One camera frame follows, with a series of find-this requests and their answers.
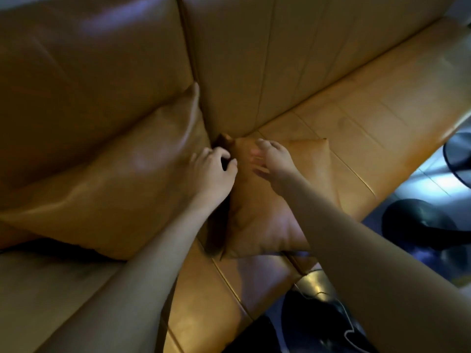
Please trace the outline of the person's right hand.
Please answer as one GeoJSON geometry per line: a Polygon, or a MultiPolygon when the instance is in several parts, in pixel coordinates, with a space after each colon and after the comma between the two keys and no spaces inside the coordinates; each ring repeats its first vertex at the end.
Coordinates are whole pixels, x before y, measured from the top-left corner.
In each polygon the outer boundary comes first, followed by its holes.
{"type": "Polygon", "coordinates": [[[279,142],[257,139],[250,150],[251,170],[266,180],[280,196],[287,198],[306,190],[306,181],[295,166],[290,153],[279,142]]]}

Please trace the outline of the person's left hand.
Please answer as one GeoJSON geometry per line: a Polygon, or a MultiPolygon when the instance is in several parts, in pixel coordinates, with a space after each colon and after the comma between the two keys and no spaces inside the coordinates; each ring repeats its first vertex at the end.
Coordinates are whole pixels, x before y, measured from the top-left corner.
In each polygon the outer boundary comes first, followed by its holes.
{"type": "Polygon", "coordinates": [[[189,164],[189,202],[199,210],[214,211],[230,194],[234,181],[225,179],[230,160],[236,160],[224,148],[205,147],[194,153],[189,164]]]}

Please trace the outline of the small tan leather pillow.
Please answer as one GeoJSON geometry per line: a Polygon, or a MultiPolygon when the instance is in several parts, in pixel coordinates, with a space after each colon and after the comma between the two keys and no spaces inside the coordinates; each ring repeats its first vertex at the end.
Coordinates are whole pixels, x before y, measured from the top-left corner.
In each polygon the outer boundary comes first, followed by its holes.
{"type": "MultiPolygon", "coordinates": [[[[285,200],[252,171],[250,150],[256,148],[256,139],[220,134],[217,141],[238,161],[222,258],[309,251],[309,243],[285,200]]],[[[314,189],[341,208],[328,140],[286,140],[281,144],[314,189]]]]}

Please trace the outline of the person's left forearm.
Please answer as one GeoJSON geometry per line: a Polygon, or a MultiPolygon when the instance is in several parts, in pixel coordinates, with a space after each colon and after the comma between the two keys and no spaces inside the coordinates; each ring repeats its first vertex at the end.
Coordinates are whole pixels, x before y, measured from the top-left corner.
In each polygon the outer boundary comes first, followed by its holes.
{"type": "Polygon", "coordinates": [[[223,199],[196,195],[35,353],[138,353],[204,222],[223,199]]]}

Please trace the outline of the person's right forearm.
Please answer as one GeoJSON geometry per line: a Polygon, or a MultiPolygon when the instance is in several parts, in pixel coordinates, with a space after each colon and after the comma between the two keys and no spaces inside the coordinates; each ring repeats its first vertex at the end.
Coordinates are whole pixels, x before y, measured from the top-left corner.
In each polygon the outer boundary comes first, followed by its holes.
{"type": "Polygon", "coordinates": [[[380,353],[471,353],[471,299],[322,198],[302,176],[273,184],[380,353]]]}

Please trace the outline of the tan leather sofa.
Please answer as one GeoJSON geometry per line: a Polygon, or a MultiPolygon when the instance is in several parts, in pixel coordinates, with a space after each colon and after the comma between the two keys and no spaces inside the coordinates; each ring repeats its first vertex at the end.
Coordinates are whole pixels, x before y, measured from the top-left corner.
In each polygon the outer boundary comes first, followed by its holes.
{"type": "MultiPolygon", "coordinates": [[[[209,147],[326,138],[361,221],[471,115],[453,2],[0,0],[0,201],[196,82],[209,147]]],[[[0,353],[35,353],[125,263],[0,221],[0,353]]]]}

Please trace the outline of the large tan leather pillow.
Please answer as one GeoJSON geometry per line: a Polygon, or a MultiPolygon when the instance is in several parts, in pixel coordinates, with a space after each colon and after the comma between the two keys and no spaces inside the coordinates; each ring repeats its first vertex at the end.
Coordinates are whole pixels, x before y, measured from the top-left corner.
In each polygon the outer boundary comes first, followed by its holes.
{"type": "Polygon", "coordinates": [[[130,260],[186,199],[190,157],[209,147],[195,82],[87,161],[0,201],[16,229],[130,260]]]}

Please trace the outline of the black standing fan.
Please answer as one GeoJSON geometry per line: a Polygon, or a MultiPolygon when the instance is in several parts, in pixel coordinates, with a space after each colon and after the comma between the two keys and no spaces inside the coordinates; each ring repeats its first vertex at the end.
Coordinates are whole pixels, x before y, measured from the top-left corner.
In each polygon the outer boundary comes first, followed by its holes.
{"type": "MultiPolygon", "coordinates": [[[[471,132],[459,132],[443,145],[445,170],[471,189],[471,132]]],[[[416,248],[443,251],[471,244],[471,230],[460,231],[442,210],[419,199],[404,199],[389,205],[381,219],[383,236],[407,252],[416,248]]]]}

